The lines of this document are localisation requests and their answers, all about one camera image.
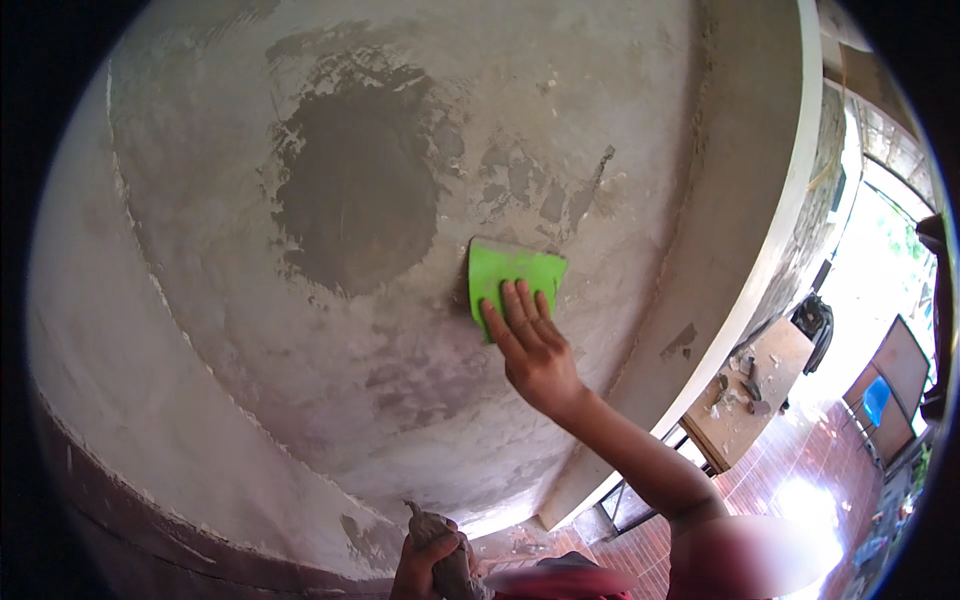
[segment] curved concrete beam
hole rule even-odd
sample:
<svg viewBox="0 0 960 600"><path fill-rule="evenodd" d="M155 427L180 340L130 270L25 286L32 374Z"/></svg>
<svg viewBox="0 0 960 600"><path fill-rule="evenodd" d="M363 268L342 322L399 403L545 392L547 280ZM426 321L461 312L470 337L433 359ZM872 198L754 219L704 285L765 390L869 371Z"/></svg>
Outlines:
<svg viewBox="0 0 960 600"><path fill-rule="evenodd" d="M656 300L610 404L662 437L716 374L796 224L817 146L823 80L813 0L708 7L696 160ZM567 465L540 509L548 529L619 474L595 453Z"/></svg>

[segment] green plastic trowel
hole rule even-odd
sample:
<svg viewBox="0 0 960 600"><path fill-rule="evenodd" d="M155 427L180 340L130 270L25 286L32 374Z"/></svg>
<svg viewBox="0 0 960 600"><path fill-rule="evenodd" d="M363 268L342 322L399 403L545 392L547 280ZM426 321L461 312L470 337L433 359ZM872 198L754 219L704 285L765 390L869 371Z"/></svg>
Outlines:
<svg viewBox="0 0 960 600"><path fill-rule="evenodd" d="M470 291L470 314L483 329L484 338L491 343L493 338L480 314L480 300L493 302L497 312L503 314L503 299L500 286L504 281L525 279L533 294L543 292L550 314L557 299L557 290L566 271L566 260L556 254L547 254L524 248L474 237L470 240L467 266Z"/></svg>

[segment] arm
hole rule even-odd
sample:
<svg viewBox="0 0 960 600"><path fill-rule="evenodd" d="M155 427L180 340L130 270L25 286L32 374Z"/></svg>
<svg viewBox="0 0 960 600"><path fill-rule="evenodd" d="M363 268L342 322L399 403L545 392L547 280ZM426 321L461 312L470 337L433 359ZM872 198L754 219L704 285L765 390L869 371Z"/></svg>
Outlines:
<svg viewBox="0 0 960 600"><path fill-rule="evenodd" d="M566 429L623 475L670 522L672 536L727 509L706 475L591 392L577 375L570 346L521 280L503 284L506 323L488 300L481 310L506 358L507 378L531 406Z"/></svg>

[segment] tiled floor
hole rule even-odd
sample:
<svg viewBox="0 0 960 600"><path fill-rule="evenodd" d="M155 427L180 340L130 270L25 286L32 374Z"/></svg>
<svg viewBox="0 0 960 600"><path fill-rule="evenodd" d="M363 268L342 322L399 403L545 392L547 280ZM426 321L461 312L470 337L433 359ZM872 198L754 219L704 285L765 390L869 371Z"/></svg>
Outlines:
<svg viewBox="0 0 960 600"><path fill-rule="evenodd" d="M800 401L776 415L753 447L730 471L714 479L732 514L771 515L822 526L825 551L837 566L824 581L791 598L835 600L852 576L852 553L870 525L882 472L859 449L855 424L841 429L842 402ZM586 547L573 528L550 534L535 551L487 560L490 571L533 564L542 556L579 550L602 566L637 575L634 600L663 598L669 581L669 528L660 517L610 541Z"/></svg>

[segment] person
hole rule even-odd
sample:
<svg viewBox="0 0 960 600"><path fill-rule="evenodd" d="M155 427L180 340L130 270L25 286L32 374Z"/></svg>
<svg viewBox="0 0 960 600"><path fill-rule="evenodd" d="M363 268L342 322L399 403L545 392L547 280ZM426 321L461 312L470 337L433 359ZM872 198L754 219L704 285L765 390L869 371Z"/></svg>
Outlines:
<svg viewBox="0 0 960 600"><path fill-rule="evenodd" d="M758 597L749 595L756 589L751 567L756 552L734 551L752 542L731 536L729 529L705 527L729 515L709 478L584 385L570 344L550 319L543 292L533 296L526 281L507 281L502 297L506 320L489 300L482 300L480 308L503 353L507 379L532 407L623 475L643 501L669 522L672 568L667 598ZM689 534L699 537L693 540ZM439 538L420 552L408 537L391 600L437 600L431 567L453 551L458 536L462 534ZM678 548L683 549L682 556Z"/></svg>

